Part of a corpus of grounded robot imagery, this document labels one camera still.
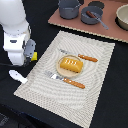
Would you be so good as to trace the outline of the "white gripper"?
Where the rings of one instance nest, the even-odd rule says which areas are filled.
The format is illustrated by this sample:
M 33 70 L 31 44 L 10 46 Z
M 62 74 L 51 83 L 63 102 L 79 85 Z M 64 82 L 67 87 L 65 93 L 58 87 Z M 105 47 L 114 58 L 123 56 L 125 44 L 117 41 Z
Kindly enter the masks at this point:
M 29 63 L 34 55 L 36 43 L 30 38 L 29 31 L 18 35 L 4 34 L 4 50 L 15 66 Z

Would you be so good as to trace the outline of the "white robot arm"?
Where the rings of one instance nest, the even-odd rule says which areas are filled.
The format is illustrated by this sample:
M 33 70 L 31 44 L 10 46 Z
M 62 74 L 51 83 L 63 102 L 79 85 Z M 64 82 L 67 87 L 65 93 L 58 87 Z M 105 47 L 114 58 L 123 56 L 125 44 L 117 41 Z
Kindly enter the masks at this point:
M 0 0 L 0 24 L 4 31 L 4 50 L 15 66 L 27 65 L 34 56 L 35 41 L 26 20 L 22 0 Z

